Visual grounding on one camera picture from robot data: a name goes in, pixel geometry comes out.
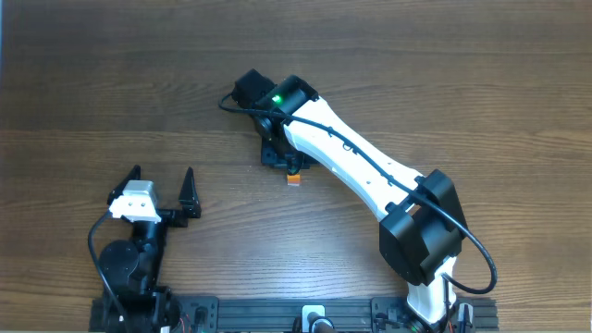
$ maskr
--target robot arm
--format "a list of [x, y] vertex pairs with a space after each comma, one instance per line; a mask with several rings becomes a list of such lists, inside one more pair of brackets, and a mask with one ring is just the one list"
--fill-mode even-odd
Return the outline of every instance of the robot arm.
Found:
[[[410, 209], [420, 203], [407, 191], [385, 181], [368, 157], [408, 191], [427, 198], [466, 228], [450, 178], [438, 170], [423, 177], [381, 153], [341, 121], [316, 90], [298, 77], [290, 76], [276, 85], [252, 69], [236, 81], [230, 96], [242, 111], [222, 104], [220, 107], [252, 116], [255, 129], [263, 139], [264, 164], [285, 167], [289, 174], [296, 174], [308, 167], [312, 157], [362, 198], [379, 221], [382, 256], [408, 282], [409, 308], [428, 325], [446, 319], [444, 299], [454, 304], [456, 296], [443, 276], [451, 277], [465, 235], [429, 207], [421, 206], [411, 215]], [[312, 126], [311, 121], [320, 126]], [[341, 139], [331, 135], [327, 128], [341, 134]], [[343, 137], [357, 151], [347, 146]], [[270, 150], [275, 160], [264, 158], [264, 152], [270, 156]], [[359, 151], [364, 151], [367, 157], [362, 157]]]

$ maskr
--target wooden tabletop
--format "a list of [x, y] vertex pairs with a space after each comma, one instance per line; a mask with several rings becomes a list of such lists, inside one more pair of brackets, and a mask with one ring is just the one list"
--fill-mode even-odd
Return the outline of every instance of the wooden tabletop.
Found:
[[[0, 329], [88, 327], [87, 233], [135, 164], [170, 207], [195, 170], [203, 217], [163, 263], [177, 294], [406, 295], [352, 191], [320, 166], [287, 186], [217, 109], [250, 68], [455, 181], [502, 328], [590, 329], [592, 2], [5, 0], [3, 21]], [[97, 247], [129, 234], [110, 221]], [[469, 242], [454, 274], [487, 284]]]

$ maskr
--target white plastic part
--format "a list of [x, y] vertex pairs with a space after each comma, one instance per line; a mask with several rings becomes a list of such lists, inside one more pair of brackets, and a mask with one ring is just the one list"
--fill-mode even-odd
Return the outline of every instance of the white plastic part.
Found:
[[[422, 319], [430, 324], [436, 323], [446, 314], [444, 306], [444, 277], [446, 273], [452, 277], [452, 268], [456, 263], [456, 257], [449, 258], [442, 264], [434, 274], [436, 278], [428, 286], [420, 284], [409, 286], [409, 295], [407, 295], [407, 304]], [[449, 302], [452, 306], [456, 302], [456, 294], [452, 291], [452, 285], [448, 284]]]
[[130, 222], [160, 222], [162, 218], [156, 213], [156, 194], [154, 184], [148, 180], [130, 180], [109, 206], [113, 218], [124, 216]]
[[[360, 147], [394, 179], [412, 190], [417, 187], [415, 177], [421, 176], [421, 173], [394, 161], [377, 150], [375, 146], [339, 119], [324, 99], [319, 98], [315, 102], [308, 101], [292, 115], [332, 127], [333, 130], [343, 134]], [[329, 136], [322, 129], [298, 121], [292, 121], [284, 127], [284, 130], [288, 141], [294, 148], [310, 155], [331, 170], [335, 176], [364, 200], [378, 221], [387, 215], [385, 207], [388, 203], [400, 204], [407, 197], [405, 191], [396, 186], [390, 186], [378, 171], [361, 156], [351, 152], [351, 147], [345, 146], [341, 139]]]

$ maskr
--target wooden table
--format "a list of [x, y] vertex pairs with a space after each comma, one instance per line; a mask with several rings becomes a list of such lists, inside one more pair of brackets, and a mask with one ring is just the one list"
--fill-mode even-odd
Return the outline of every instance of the wooden table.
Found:
[[[257, 68], [455, 180], [502, 328], [590, 329], [592, 2], [7, 0], [3, 19], [0, 328], [87, 328], [87, 233], [134, 164], [171, 207], [195, 169], [203, 218], [171, 230], [161, 278], [177, 294], [406, 294], [354, 193], [322, 167], [288, 187], [217, 109]], [[97, 246], [129, 234], [106, 223]], [[487, 274], [466, 242], [455, 276]]]

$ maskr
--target cable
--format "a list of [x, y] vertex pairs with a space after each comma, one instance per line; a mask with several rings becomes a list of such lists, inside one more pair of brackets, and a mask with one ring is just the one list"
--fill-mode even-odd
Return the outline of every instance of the cable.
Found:
[[437, 204], [432, 203], [425, 196], [417, 193], [416, 191], [411, 190], [410, 188], [406, 187], [405, 185], [401, 184], [396, 179], [394, 179], [387, 171], [385, 171], [382, 167], [380, 167], [372, 158], [370, 158], [370, 156], [368, 156], [355, 143], [350, 141], [343, 134], [337, 132], [336, 130], [334, 130], [331, 127], [325, 126], [323, 124], [317, 123], [315, 121], [312, 121], [312, 120], [309, 120], [309, 119], [306, 119], [303, 117], [286, 115], [286, 114], [282, 114], [282, 113], [278, 113], [278, 112], [273, 112], [271, 110], [264, 111], [264, 110], [256, 110], [256, 109], [239, 109], [239, 108], [232, 108], [232, 107], [224, 106], [224, 102], [226, 102], [226, 100], [229, 97], [230, 97], [230, 93], [227, 94], [226, 96], [222, 97], [222, 99], [220, 99], [218, 101], [218, 107], [221, 108], [222, 110], [232, 112], [232, 113], [240, 113], [240, 114], [247, 114], [247, 115], [251, 115], [251, 116], [260, 116], [260, 117], [275, 117], [275, 118], [281, 118], [281, 119], [286, 119], [286, 120], [290, 120], [290, 121], [299, 121], [301, 123], [304, 123], [304, 124], [316, 127], [318, 129], [324, 130], [327, 133], [329, 133], [329, 135], [335, 135], [336, 137], [341, 139], [345, 145], [347, 145], [348, 147], [351, 147], [351, 151], [354, 154], [360, 155], [366, 162], [368, 162], [368, 164], [370, 166], [372, 166], [374, 169], [376, 169], [376, 171], [378, 171], [380, 176], [386, 178], [388, 185], [390, 185], [390, 186], [394, 185], [394, 186], [400, 188], [401, 190], [407, 192], [407, 194], [409, 194], [410, 197], [412, 197], [418, 203], [420, 203], [420, 205], [427, 206], [427, 207], [431, 208], [438, 215], [442, 216], [444, 219], [450, 221], [453, 225], [455, 225], [456, 228], [458, 228], [458, 230], [464, 236], [466, 236], [469, 240], [471, 240], [471, 242], [475, 245], [477, 250], [479, 250], [479, 252], [481, 252], [481, 254], [483, 254], [483, 257], [485, 258], [487, 265], [489, 266], [489, 271], [491, 273], [491, 279], [489, 281], [489, 285], [483, 289], [473, 289], [473, 288], [466, 287], [463, 284], [461, 284], [460, 282], [456, 281], [451, 276], [449, 276], [448, 274], [442, 274], [443, 278], [447, 279], [448, 282], [450, 282], [452, 285], [454, 285], [458, 289], [466, 291], [468, 293], [472, 293], [472, 294], [486, 294], [494, 289], [494, 287], [496, 286], [496, 283], [498, 283], [498, 269], [496, 268], [496, 265], [493, 262], [491, 255], [489, 254], [489, 252], [487, 251], [485, 246], [483, 246], [481, 241], [479, 241], [477, 239], [477, 237], [471, 231], [469, 231], [468, 228], [465, 228], [459, 221], [456, 220], [456, 218], [452, 217], [450, 214], [448, 214], [446, 211], [444, 211]]
[[109, 282], [107, 281], [107, 278], [105, 276], [105, 273], [103, 273], [103, 269], [101, 269], [101, 266], [99, 265], [99, 259], [97, 259], [96, 257], [96, 253], [94, 252], [94, 242], [93, 242], [93, 235], [94, 232], [101, 226], [101, 224], [103, 224], [103, 222], [108, 219], [109, 217], [111, 217], [111, 212], [109, 212], [108, 210], [103, 214], [103, 216], [101, 216], [92, 226], [91, 230], [89, 231], [89, 251], [91, 252], [91, 257], [92, 257], [92, 261], [94, 262], [94, 266], [96, 267], [97, 272], [99, 272], [99, 277], [101, 277], [101, 280], [103, 281], [103, 285], [105, 286], [105, 289], [107, 290], [107, 293], [109, 294], [109, 296], [111, 297], [111, 300], [113, 300], [113, 303], [115, 304], [115, 307], [117, 308], [117, 311], [119, 312], [119, 315], [121, 315], [123, 317], [123, 325], [126, 328], [126, 332], [127, 333], [132, 333], [131, 330], [131, 323], [128, 320], [128, 313], [126, 312], [126, 309], [123, 308], [123, 305], [121, 305], [121, 302], [117, 299], [116, 294], [113, 292], [113, 290], [111, 289], [111, 286], [109, 286]]

